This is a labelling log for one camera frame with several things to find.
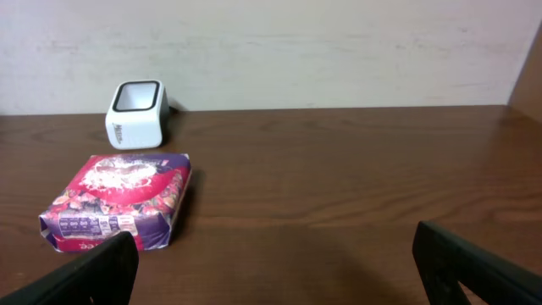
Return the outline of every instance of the black object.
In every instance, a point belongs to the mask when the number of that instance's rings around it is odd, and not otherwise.
[[[422,221],[412,246],[431,305],[470,304],[459,286],[488,304],[542,304],[542,278]]]
[[[121,232],[73,262],[0,299],[0,305],[128,304],[138,263],[134,237]]]

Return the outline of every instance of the black bezel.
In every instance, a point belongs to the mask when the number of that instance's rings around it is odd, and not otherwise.
[[[154,90],[154,97],[152,98],[152,105],[149,108],[141,108],[141,109],[117,109],[117,103],[119,102],[120,94],[122,93],[122,90],[124,89],[125,85],[131,85],[131,84],[148,84],[152,83],[156,85],[156,89]],[[156,106],[156,99],[158,97],[158,89],[160,89],[160,84],[155,80],[143,80],[143,81],[129,81],[125,82],[124,84],[120,85],[119,90],[117,91],[117,96],[115,97],[115,102],[113,103],[113,111],[115,112],[130,112],[130,111],[146,111],[154,106]]]

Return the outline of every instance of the purple packaging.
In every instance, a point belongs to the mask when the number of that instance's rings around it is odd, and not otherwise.
[[[41,235],[60,252],[92,249],[123,230],[138,250],[166,247],[190,177],[186,154],[92,156],[40,214]]]

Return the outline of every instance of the white device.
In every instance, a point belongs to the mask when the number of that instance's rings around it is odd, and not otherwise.
[[[109,142],[117,149],[158,147],[168,115],[168,97],[161,81],[120,84],[105,117]]]

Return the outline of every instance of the wood grain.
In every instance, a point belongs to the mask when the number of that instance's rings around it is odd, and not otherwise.
[[[37,215],[103,114],[0,117],[0,295],[73,259]],[[173,244],[142,252],[133,304],[426,304],[416,223],[542,274],[542,129],[500,106],[176,114],[196,179]]]

